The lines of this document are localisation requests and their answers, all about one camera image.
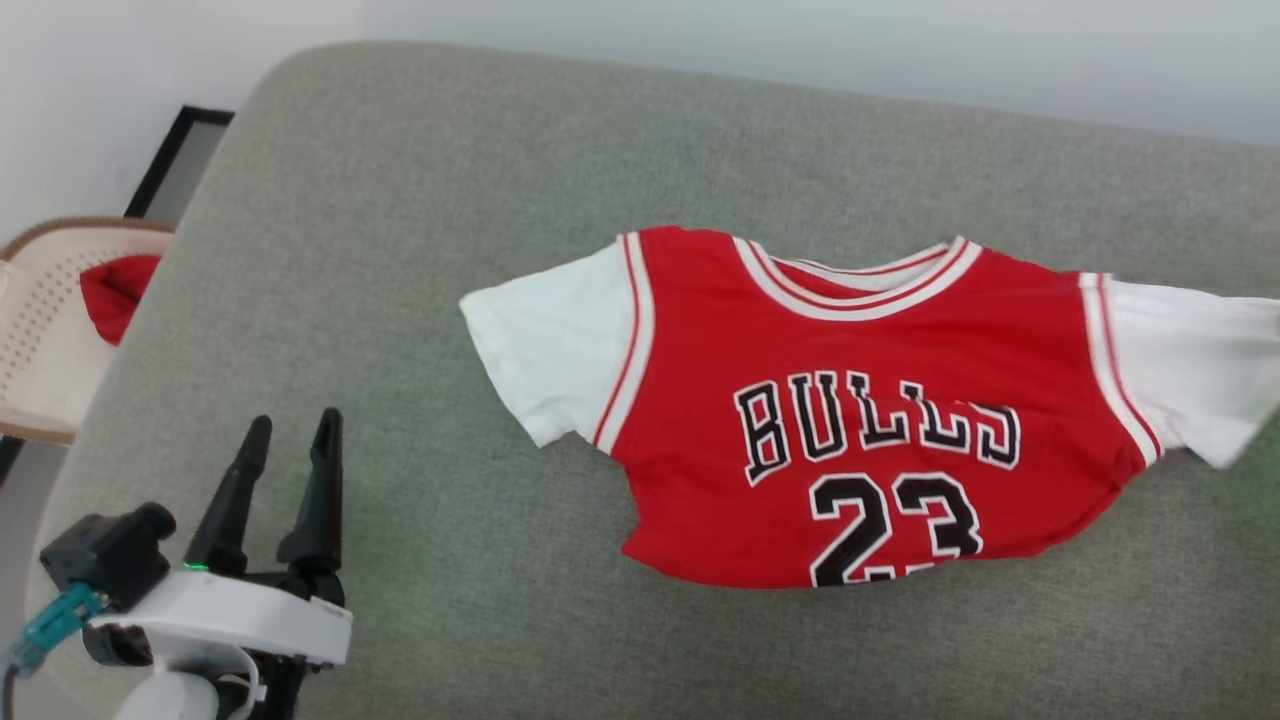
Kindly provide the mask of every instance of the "printed number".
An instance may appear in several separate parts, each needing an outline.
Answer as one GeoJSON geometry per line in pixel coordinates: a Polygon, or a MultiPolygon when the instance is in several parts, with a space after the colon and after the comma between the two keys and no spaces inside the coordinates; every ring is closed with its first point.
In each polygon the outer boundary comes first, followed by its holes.
{"type": "Polygon", "coordinates": [[[838,520],[842,506],[858,506],[858,518],[809,568],[815,587],[852,582],[850,575],[893,534],[884,493],[863,474],[823,475],[809,488],[809,502],[814,520],[838,520]]]}
{"type": "MultiPolygon", "coordinates": [[[[904,473],[893,482],[893,498],[902,515],[928,515],[931,502],[943,509],[945,516],[928,519],[936,557],[963,557],[982,551],[978,514],[964,487],[946,473],[904,473]]],[[[892,568],[863,566],[893,537],[884,493],[870,477],[861,473],[823,475],[809,488],[809,502],[814,520],[836,520],[842,507],[858,507],[858,518],[809,568],[815,587],[895,577],[892,568]]]]}

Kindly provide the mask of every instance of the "gray upholstered surface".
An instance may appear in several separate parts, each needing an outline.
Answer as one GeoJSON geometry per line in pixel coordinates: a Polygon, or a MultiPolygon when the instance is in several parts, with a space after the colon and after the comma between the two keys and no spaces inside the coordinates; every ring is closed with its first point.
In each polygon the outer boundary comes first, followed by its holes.
{"type": "MultiPolygon", "coordinates": [[[[347,416],[351,664],[302,717],[1274,717],[1280,427],[1172,456],[1027,561],[741,592],[623,559],[620,471],[535,451],[458,297],[636,227],[876,264],[965,233],[1059,268],[1280,295],[1280,151],[430,45],[289,60],[233,124],[59,480],[44,538],[164,502],[180,553],[256,413],[248,547],[347,416]]],[[[46,596],[37,578],[31,598],[46,596]]],[[[97,715],[131,678],[65,648],[97,715]]]]}

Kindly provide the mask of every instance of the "red fabric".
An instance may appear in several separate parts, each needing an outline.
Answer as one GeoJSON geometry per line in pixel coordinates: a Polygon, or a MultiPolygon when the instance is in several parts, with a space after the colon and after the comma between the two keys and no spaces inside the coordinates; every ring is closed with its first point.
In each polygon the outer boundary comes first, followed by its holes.
{"type": "Polygon", "coordinates": [[[762,292],[730,236],[640,240],[655,334],[612,455],[639,514],[623,552],[666,574],[771,588],[1030,556],[1146,466],[1094,378],[1076,273],[983,250],[919,305],[827,322],[762,292]]]}
{"type": "Polygon", "coordinates": [[[102,340],[120,345],[157,263],[159,255],[131,255],[81,273],[84,307],[102,340]]]}

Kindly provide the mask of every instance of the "jersey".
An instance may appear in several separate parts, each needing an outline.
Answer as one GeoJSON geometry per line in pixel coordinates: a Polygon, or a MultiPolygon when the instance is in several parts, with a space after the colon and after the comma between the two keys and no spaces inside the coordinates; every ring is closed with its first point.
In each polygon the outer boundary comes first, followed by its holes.
{"type": "Polygon", "coordinates": [[[653,228],[461,305],[535,442],[623,466],[623,552],[717,585],[1032,556],[1170,450],[1228,465],[1280,404],[1280,302],[963,237],[845,270],[653,228]]]}

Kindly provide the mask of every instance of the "chair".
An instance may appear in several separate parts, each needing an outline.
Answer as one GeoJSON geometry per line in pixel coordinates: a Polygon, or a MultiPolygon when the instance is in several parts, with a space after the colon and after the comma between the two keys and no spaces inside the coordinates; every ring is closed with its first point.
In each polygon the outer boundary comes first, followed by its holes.
{"type": "Polygon", "coordinates": [[[127,255],[163,255],[173,227],[64,218],[0,252],[0,434],[70,445],[115,347],[84,309],[79,275],[127,255]]]}

